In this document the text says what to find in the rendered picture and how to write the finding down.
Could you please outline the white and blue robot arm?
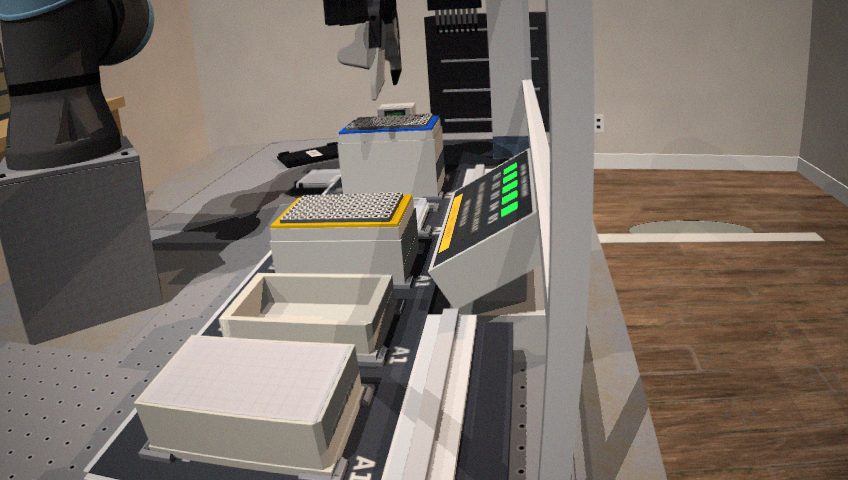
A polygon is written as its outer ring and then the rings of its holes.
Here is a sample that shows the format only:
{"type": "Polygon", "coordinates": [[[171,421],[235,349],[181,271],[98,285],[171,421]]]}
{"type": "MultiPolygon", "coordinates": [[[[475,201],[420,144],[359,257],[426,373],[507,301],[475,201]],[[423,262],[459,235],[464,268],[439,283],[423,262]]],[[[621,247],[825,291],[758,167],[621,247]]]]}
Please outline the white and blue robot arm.
{"type": "Polygon", "coordinates": [[[119,150],[99,66],[145,47],[154,26],[151,2],[0,0],[0,24],[11,102],[7,168],[54,168],[119,150]]]}

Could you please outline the beige open rectangular reservoir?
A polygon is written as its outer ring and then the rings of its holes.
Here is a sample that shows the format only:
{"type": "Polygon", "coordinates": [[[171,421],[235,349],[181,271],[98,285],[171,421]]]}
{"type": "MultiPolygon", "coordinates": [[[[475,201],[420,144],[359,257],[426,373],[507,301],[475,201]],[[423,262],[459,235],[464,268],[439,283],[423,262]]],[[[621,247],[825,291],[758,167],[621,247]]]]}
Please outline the beige open rectangular reservoir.
{"type": "Polygon", "coordinates": [[[355,344],[377,358],[396,306],[392,275],[257,273],[219,323],[223,337],[355,344]]]}

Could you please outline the grey tip rack with blue rim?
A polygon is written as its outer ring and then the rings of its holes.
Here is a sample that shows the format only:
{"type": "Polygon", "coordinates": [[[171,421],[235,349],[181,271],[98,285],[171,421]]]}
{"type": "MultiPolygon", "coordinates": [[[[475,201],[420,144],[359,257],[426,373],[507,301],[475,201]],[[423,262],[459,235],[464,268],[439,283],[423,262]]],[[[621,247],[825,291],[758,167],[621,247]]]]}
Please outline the grey tip rack with blue rim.
{"type": "Polygon", "coordinates": [[[343,194],[439,195],[445,179],[439,116],[358,117],[338,139],[343,194]]]}

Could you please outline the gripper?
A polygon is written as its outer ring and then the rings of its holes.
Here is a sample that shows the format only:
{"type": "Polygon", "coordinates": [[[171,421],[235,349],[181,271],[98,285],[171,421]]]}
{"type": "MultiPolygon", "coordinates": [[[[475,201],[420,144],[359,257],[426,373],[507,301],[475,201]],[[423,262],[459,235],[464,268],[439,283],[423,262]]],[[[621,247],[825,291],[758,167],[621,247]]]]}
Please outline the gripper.
{"type": "Polygon", "coordinates": [[[362,23],[354,42],[339,50],[338,61],[370,70],[372,100],[385,82],[385,60],[390,62],[392,82],[397,85],[402,66],[396,0],[323,0],[323,5],[325,25],[362,23]]]}

